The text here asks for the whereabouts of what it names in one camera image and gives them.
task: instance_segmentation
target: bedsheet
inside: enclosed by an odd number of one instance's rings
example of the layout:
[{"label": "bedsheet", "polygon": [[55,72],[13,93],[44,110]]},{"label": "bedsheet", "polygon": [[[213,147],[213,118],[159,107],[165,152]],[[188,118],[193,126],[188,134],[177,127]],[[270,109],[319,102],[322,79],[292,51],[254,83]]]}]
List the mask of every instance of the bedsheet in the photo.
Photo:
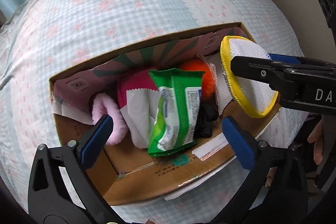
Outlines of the bedsheet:
[{"label": "bedsheet", "polygon": [[[271,0],[28,0],[0,31],[0,175],[27,209],[36,147],[59,146],[48,80],[89,58],[146,38],[243,22],[270,53],[302,55],[290,24]],[[280,109],[261,138],[287,147],[307,113]],[[210,221],[247,175],[237,160],[199,187],[166,201],[114,209],[128,222]],[[70,189],[75,203],[78,197]]]}]

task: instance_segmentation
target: screw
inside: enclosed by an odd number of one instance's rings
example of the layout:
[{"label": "screw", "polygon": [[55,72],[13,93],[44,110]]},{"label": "screw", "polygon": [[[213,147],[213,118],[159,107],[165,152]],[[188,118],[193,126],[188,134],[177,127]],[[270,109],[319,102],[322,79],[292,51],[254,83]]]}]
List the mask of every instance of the screw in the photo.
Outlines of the screw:
[{"label": "screw", "polygon": [[74,147],[77,144],[77,142],[75,140],[71,140],[68,142],[68,146],[69,147]]},{"label": "screw", "polygon": [[266,146],[268,146],[268,143],[266,141],[259,141],[259,146],[265,148]]},{"label": "screw", "polygon": [[267,73],[265,70],[262,70],[261,73],[260,73],[261,77],[266,77]]},{"label": "screw", "polygon": [[44,144],[44,143],[41,143],[41,144],[37,147],[38,150],[43,150],[44,148],[45,148],[45,144]]}]

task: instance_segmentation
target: green wet wipes package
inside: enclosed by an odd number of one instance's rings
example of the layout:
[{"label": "green wet wipes package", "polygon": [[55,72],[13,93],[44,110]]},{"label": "green wet wipes package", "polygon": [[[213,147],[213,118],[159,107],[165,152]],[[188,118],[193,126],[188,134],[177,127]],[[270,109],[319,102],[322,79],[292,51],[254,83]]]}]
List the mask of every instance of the green wet wipes package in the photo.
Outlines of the green wet wipes package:
[{"label": "green wet wipes package", "polygon": [[201,101],[203,71],[150,70],[161,93],[148,142],[150,156],[168,156],[196,144],[194,130]]}]

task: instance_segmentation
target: orange pom-pom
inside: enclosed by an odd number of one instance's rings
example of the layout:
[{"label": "orange pom-pom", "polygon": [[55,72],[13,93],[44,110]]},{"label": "orange pom-pom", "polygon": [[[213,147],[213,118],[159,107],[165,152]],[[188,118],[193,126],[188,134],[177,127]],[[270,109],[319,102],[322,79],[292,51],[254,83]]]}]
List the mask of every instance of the orange pom-pom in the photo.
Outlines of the orange pom-pom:
[{"label": "orange pom-pom", "polygon": [[212,77],[209,66],[199,58],[185,61],[179,66],[181,70],[204,71],[202,77],[202,101],[209,100],[215,93],[215,80]]}]

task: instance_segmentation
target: human hand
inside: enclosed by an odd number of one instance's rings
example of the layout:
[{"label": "human hand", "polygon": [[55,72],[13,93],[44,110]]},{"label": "human hand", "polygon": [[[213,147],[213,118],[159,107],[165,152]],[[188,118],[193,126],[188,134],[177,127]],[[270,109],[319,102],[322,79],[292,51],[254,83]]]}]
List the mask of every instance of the human hand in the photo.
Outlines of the human hand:
[{"label": "human hand", "polygon": [[307,141],[314,144],[314,162],[319,165],[323,160],[323,120],[319,121],[308,136]]}]

